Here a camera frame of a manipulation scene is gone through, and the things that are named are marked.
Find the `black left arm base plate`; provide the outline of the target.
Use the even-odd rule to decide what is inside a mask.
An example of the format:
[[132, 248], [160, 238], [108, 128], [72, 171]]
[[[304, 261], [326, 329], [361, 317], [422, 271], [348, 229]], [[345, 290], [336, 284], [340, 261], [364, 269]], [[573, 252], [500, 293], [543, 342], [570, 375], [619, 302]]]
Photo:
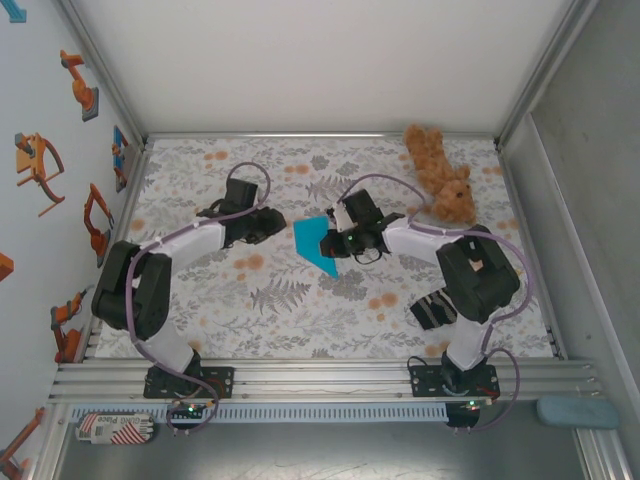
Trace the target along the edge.
[[[213, 388], [220, 399], [232, 396], [235, 369], [233, 367], [202, 367], [200, 380]], [[210, 398], [208, 389], [199, 384], [170, 375], [151, 367], [145, 376], [143, 397], [146, 399]]]

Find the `black white striped sock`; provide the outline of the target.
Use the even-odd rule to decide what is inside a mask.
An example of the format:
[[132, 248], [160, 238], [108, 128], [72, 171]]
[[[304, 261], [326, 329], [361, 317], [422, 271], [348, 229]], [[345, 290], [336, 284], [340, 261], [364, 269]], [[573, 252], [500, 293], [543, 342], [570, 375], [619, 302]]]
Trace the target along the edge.
[[454, 324], [458, 316], [446, 287], [418, 299], [410, 311], [423, 330]]

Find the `aluminium frame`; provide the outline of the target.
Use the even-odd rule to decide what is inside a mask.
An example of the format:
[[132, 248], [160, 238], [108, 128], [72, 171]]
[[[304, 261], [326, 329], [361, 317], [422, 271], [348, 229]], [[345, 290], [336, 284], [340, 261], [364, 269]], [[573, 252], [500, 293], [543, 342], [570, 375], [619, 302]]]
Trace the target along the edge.
[[[127, 220], [131, 218], [134, 207], [134, 196], [136, 196], [141, 188], [143, 170], [146, 168], [149, 160], [149, 153], [143, 153], [147, 143], [153, 144], [154, 141], [160, 139], [172, 139], [178, 136], [193, 139], [214, 139], [229, 136], [232, 138], [355, 138], [355, 139], [395, 139], [399, 138], [401, 132], [395, 130], [320, 130], [320, 131], [248, 131], [248, 132], [218, 132], [218, 131], [193, 131], [193, 132], [154, 132], [146, 133], [143, 130], [141, 121], [134, 119], [132, 108], [127, 106], [128, 100], [125, 100], [124, 87], [120, 87], [119, 80], [110, 74], [107, 70], [105, 53], [106, 47], [100, 47], [97, 42], [97, 33], [95, 29], [89, 25], [88, 7], [82, 7], [79, 0], [51, 0], [56, 8], [58, 15], [61, 17], [67, 30], [71, 33], [74, 40], [80, 42], [81, 53], [89, 57], [90, 65], [96, 69], [98, 74], [98, 82], [104, 86], [109, 99], [116, 105], [116, 111], [120, 115], [124, 115], [125, 124], [132, 128], [134, 136], [140, 137], [137, 148], [136, 162], [139, 162], [133, 170], [133, 187], [134, 192], [128, 193], [123, 218]], [[591, 275], [591, 271], [586, 266], [586, 257], [584, 259], [582, 247], [578, 245], [577, 233], [573, 229], [572, 220], [569, 220], [569, 211], [566, 208], [564, 199], [560, 199], [561, 190], [555, 183], [554, 174], [551, 173], [551, 166], [547, 165], [548, 158], [542, 142], [539, 141], [539, 135], [535, 130], [535, 123], [525, 110], [531, 110], [533, 105], [538, 101], [534, 101], [533, 95], [542, 94], [543, 78], [546, 82], [552, 73], [551, 65], [545, 66], [547, 59], [551, 59], [552, 66], [555, 68], [560, 65], [561, 59], [570, 48], [569, 43], [574, 38], [563, 38], [563, 36], [576, 37], [582, 30], [593, 10], [597, 6], [597, 0], [571, 0], [566, 12], [561, 14], [559, 26], [555, 29], [548, 48], [542, 54], [542, 59], [538, 62], [534, 69], [534, 73], [530, 75], [523, 90], [519, 95], [516, 106], [513, 107], [506, 120], [506, 126], [501, 127], [498, 140], [498, 157], [507, 175], [507, 191], [510, 199], [514, 202], [516, 209], [516, 217], [519, 220], [521, 228], [524, 229], [524, 246], [525, 252], [529, 258], [533, 258], [534, 279], [538, 282], [539, 295], [542, 298], [542, 306], [546, 314], [549, 316], [552, 326], [552, 339], [556, 341], [559, 351], [564, 355], [564, 359], [542, 359], [542, 358], [525, 358], [519, 360], [521, 372], [521, 388], [519, 401], [533, 403], [534, 399], [543, 394], [563, 394], [563, 395], [586, 395], [594, 399], [605, 399], [608, 394], [610, 400], [613, 400], [613, 394], [622, 393], [615, 387], [613, 383], [614, 373], [617, 375], [618, 367], [614, 367], [614, 373], [603, 373], [604, 367], [613, 366], [614, 354], [617, 354], [617, 340], [612, 340], [613, 326], [609, 326], [610, 319], [605, 313], [600, 313], [602, 308], [598, 302], [600, 297], [596, 295], [595, 280], [590, 279], [587, 275]], [[585, 288], [589, 292], [589, 299], [594, 303], [594, 308], [598, 310], [595, 320], [597, 326], [596, 332], [600, 350], [598, 353], [601, 357], [604, 355], [605, 360], [596, 360], [595, 356], [591, 359], [578, 358], [578, 351], [582, 352], [587, 348], [588, 339], [580, 339], [577, 335], [577, 327], [567, 324], [567, 322], [559, 323], [560, 317], [557, 317], [553, 311], [552, 300], [546, 287], [546, 279], [544, 278], [544, 265], [540, 263], [539, 255], [536, 252], [536, 245], [532, 234], [530, 233], [527, 215], [533, 212], [528, 205], [522, 203], [526, 199], [523, 192], [519, 192], [517, 179], [514, 180], [513, 168], [507, 162], [502, 153], [503, 145], [511, 142], [516, 145], [523, 155], [527, 154], [531, 158], [544, 161], [544, 168], [549, 173], [541, 179], [541, 185], [547, 188], [550, 196], [545, 205], [549, 205], [557, 210], [558, 220], [562, 217], [560, 225], [562, 232], [566, 230], [567, 239], [562, 240], [559, 246], [568, 248], [572, 255], [576, 257], [574, 263], [576, 267], [571, 265], [564, 267], [566, 273], [573, 270], [579, 271], [582, 277], [580, 281], [585, 284]], [[80, 407], [89, 409], [105, 408], [105, 407], [127, 407], [127, 411], [134, 407], [142, 409], [142, 407], [151, 408], [155, 405], [158, 410], [160, 406], [168, 405], [169, 400], [150, 400], [142, 396], [143, 388], [143, 370], [150, 365], [149, 362], [138, 359], [96, 359], [93, 350], [88, 347], [90, 337], [93, 338], [94, 331], [100, 330], [97, 320], [90, 320], [89, 326], [81, 336], [80, 350], [77, 352], [76, 359], [80, 363], [67, 364], [61, 366], [56, 372], [51, 393], [47, 399], [46, 405], [49, 408], [48, 413], [50, 419], [47, 427], [46, 439], [42, 447], [41, 457], [37, 467], [33, 467], [31, 475], [32, 480], [59, 480], [65, 467], [65, 460], [70, 458], [71, 447], [67, 446], [67, 440], [63, 437], [66, 433], [67, 424], [75, 419], [76, 410]], [[445, 402], [443, 399], [431, 398], [412, 398], [410, 394], [410, 378], [406, 370], [403, 360], [398, 359], [324, 359], [324, 360], [286, 360], [286, 359], [263, 359], [263, 360], [206, 360], [204, 364], [219, 367], [227, 364], [236, 368], [236, 386], [234, 389], [235, 396], [229, 400], [224, 400], [225, 409], [233, 407], [235, 410], [241, 407], [247, 407], [250, 413], [278, 413], [284, 415], [294, 412], [296, 405], [303, 410], [302, 413], [315, 414], [316, 412], [331, 411], [337, 406], [346, 406], [354, 413], [366, 411], [365, 413], [375, 413], [382, 407], [409, 408], [413, 405], [432, 404]], [[89, 462], [86, 457], [79, 460], [83, 466], [90, 466], [89, 479], [98, 479], [99, 473], [103, 472], [103, 468], [109, 467], [110, 462], [116, 462], [124, 469], [124, 473], [116, 478], [142, 478], [137, 474], [131, 476], [134, 467], [138, 465], [144, 466], [141, 462], [147, 458], [153, 461], [155, 458], [159, 460], [167, 460], [177, 457], [176, 466], [179, 472], [185, 472], [187, 467], [198, 467], [195, 473], [197, 479], [214, 478], [214, 479], [241, 479], [249, 478], [249, 473], [258, 467], [264, 467], [258, 477], [266, 474], [267, 480], [271, 479], [327, 479], [332, 478], [349, 478], [353, 480], [362, 480], [368, 478], [369, 475], [380, 478], [394, 478], [402, 480], [409, 476], [417, 475], [420, 479], [494, 479], [494, 478], [536, 478], [551, 479], [554, 478], [584, 478], [586, 480], [629, 480], [633, 477], [632, 469], [629, 466], [627, 456], [625, 454], [624, 445], [621, 441], [618, 431], [613, 430], [588, 430], [577, 429], [571, 430], [571, 442], [568, 450], [563, 450], [559, 460], [551, 460], [551, 454], [560, 453], [559, 437], [563, 431], [569, 430], [552, 430], [548, 432], [552, 437], [543, 442], [542, 424], [538, 423], [533, 413], [534, 407], [528, 407], [530, 410], [526, 412], [516, 411], [515, 417], [506, 417], [506, 420], [500, 423], [505, 425], [506, 433], [496, 430], [488, 430], [488, 440], [469, 440], [467, 443], [462, 442], [462, 438], [471, 438], [469, 434], [459, 433], [425, 433], [426, 427], [416, 426], [419, 418], [416, 414], [407, 412], [407, 416], [403, 417], [408, 421], [408, 427], [384, 427], [384, 424], [374, 424], [373, 427], [357, 427], [356, 430], [346, 430], [346, 433], [338, 433], [335, 443], [332, 440], [332, 431], [315, 430], [310, 427], [310, 420], [319, 420], [319, 417], [297, 417], [291, 424], [307, 425], [300, 430], [300, 437], [304, 440], [288, 439], [282, 434], [274, 437], [273, 440], [267, 440], [264, 447], [253, 442], [250, 443], [248, 435], [261, 434], [268, 426], [266, 420], [285, 420], [282, 417], [247, 417], [245, 420], [250, 425], [258, 425], [258, 428], [251, 427], [247, 430], [247, 437], [240, 432], [238, 436], [235, 430], [230, 433], [229, 439], [222, 440], [222, 446], [198, 447], [198, 452], [187, 452], [184, 448], [176, 444], [171, 444], [164, 448], [162, 453], [149, 454], [142, 456], [133, 455], [131, 458], [124, 458], [122, 455], [118, 457], [117, 452], [108, 451], [104, 455], [100, 455], [99, 459], [106, 459], [106, 466], [98, 465], [97, 460]], [[525, 454], [531, 453], [533, 463], [526, 463], [526, 455], [517, 457], [517, 451], [508, 450], [507, 447], [515, 448], [515, 435], [517, 433], [525, 433]], [[569, 453], [573, 454], [579, 463], [578, 476], [560, 475], [560, 467], [568, 465]]]

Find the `orange grey gripper wall sticker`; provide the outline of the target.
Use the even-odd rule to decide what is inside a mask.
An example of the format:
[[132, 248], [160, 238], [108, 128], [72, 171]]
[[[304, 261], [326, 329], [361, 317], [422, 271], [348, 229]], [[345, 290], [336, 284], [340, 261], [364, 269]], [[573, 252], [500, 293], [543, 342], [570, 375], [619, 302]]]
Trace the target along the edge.
[[[65, 172], [63, 161], [54, 145], [39, 133], [24, 135], [17, 133], [14, 137], [16, 147], [16, 172], [18, 174], [27, 172], [28, 175], [17, 182], [17, 186], [34, 182], [50, 201], [50, 205], [38, 213], [41, 218], [57, 205], [65, 200], [65, 196], [56, 195], [49, 183]], [[48, 174], [45, 165], [45, 156], [52, 157], [56, 170]]]

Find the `floral patterned table mat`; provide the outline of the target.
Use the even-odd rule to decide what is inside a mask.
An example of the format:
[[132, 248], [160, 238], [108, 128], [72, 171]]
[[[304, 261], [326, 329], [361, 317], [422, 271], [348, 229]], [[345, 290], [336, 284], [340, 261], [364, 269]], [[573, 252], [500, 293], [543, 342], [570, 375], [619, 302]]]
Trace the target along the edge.
[[[386, 214], [420, 205], [400, 138], [158, 139], [128, 233], [142, 243], [178, 229], [221, 198], [228, 176], [270, 187], [288, 222], [319, 216], [346, 190], [366, 189]], [[332, 278], [298, 255], [286, 228], [237, 243], [172, 280], [170, 320], [206, 358], [437, 357], [452, 325], [423, 330], [410, 311], [439, 289], [436, 265], [406, 255], [337, 264]]]

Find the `blue-grey oval pad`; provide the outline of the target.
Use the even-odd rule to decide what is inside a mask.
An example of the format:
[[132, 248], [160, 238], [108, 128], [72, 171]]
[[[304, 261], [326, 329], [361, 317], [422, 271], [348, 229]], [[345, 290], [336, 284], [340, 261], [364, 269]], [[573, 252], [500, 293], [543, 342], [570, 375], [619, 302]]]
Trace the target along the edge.
[[536, 410], [543, 424], [559, 428], [615, 430], [620, 422], [615, 406], [603, 399], [545, 396]]

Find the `turquoise cloth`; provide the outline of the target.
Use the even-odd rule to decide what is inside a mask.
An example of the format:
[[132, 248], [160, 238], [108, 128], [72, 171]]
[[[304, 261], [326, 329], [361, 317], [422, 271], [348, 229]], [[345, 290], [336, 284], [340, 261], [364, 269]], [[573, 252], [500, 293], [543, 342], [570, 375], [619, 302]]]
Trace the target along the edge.
[[336, 262], [331, 257], [323, 256], [320, 242], [329, 231], [329, 219], [316, 216], [293, 223], [296, 252], [312, 265], [318, 267], [332, 278], [339, 276]]

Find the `blue orange wall sticker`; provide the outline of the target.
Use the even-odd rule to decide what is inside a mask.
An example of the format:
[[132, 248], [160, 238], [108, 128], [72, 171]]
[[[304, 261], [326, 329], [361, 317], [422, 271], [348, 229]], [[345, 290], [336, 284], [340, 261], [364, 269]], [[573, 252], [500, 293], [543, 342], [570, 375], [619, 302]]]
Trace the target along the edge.
[[133, 150], [130, 148], [120, 128], [115, 125], [113, 127], [113, 141], [111, 146], [113, 171], [115, 174], [115, 189], [119, 193], [124, 190], [128, 183], [132, 160], [130, 159]]

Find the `brown teddy bear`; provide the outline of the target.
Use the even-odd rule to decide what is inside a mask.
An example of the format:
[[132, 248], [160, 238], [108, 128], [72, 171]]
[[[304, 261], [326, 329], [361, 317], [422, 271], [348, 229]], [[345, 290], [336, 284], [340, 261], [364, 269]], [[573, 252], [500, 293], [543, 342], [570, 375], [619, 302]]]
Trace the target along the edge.
[[419, 184], [432, 197], [424, 211], [442, 222], [473, 224], [476, 205], [470, 168], [451, 165], [445, 154], [441, 130], [412, 124], [405, 129], [403, 141], [413, 160]]

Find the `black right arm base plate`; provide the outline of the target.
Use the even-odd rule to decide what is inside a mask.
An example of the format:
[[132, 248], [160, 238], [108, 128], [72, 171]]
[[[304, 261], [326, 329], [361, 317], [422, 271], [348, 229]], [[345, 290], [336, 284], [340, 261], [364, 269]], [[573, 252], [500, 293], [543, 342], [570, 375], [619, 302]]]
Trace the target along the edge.
[[481, 364], [462, 373], [441, 365], [409, 368], [414, 397], [492, 398], [501, 395], [496, 368]]

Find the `red white patterned packet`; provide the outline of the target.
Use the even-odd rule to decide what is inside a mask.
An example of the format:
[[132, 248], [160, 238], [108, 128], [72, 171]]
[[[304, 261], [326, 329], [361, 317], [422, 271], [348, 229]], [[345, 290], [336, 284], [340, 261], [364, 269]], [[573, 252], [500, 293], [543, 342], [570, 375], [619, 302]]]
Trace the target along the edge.
[[75, 436], [92, 445], [142, 445], [155, 431], [155, 420], [147, 413], [90, 412], [76, 425]]

